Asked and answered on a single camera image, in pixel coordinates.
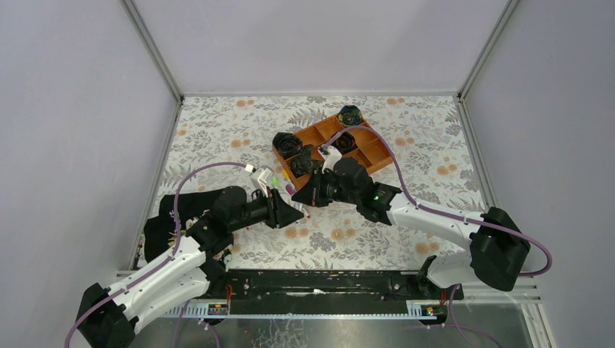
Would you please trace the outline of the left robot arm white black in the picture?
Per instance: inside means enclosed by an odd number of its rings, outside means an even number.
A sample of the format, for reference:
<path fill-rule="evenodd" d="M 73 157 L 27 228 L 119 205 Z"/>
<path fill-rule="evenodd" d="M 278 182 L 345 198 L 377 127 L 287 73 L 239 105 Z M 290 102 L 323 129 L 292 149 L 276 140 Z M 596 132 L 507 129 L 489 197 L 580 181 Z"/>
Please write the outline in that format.
<path fill-rule="evenodd" d="M 154 319 L 225 279 L 235 231 L 260 223 L 283 228 L 305 216 L 274 188 L 252 198 L 239 186 L 176 198 L 173 215 L 195 222 L 182 224 L 186 232 L 173 247 L 122 281 L 84 291 L 75 325 L 91 347 L 129 346 Z"/>

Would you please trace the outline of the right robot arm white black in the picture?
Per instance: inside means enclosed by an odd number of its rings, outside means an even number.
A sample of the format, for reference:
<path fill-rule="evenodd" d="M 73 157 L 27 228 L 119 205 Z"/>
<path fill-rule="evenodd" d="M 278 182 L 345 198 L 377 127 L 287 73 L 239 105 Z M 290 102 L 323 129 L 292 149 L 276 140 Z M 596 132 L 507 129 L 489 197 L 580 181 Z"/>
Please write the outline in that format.
<path fill-rule="evenodd" d="M 504 210 L 469 212 L 416 201 L 401 188 L 374 181 L 350 158 L 339 160 L 331 169 L 314 170 L 292 199 L 311 207 L 352 204 L 371 222 L 416 229 L 457 245 L 461 252 L 429 257 L 418 273 L 423 282 L 440 289 L 480 281 L 511 291 L 530 250 L 529 241 Z"/>

